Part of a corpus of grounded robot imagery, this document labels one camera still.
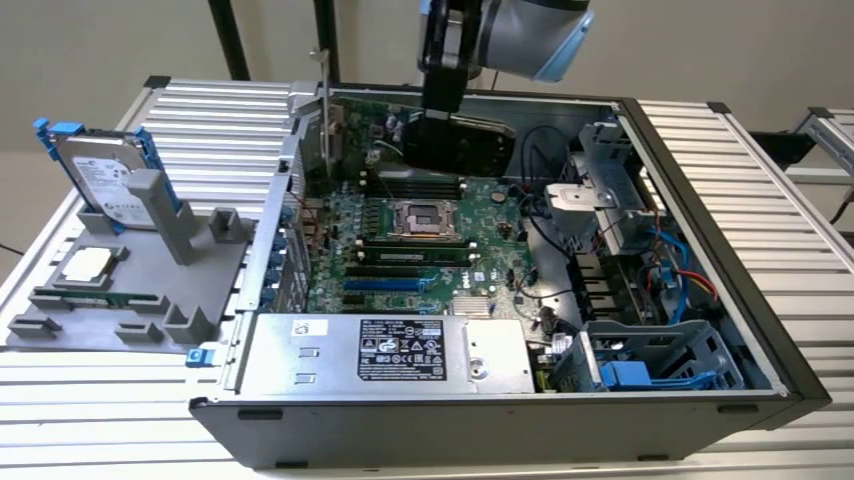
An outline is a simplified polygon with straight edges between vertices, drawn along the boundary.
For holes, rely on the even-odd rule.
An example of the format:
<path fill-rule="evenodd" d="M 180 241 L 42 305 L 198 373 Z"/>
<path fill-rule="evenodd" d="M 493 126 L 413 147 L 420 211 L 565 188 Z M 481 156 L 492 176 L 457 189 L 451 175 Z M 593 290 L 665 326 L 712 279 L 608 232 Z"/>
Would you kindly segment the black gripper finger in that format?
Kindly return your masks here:
<path fill-rule="evenodd" d="M 463 72 L 437 68 L 424 76 L 421 108 L 448 116 L 459 111 L 463 98 Z"/>

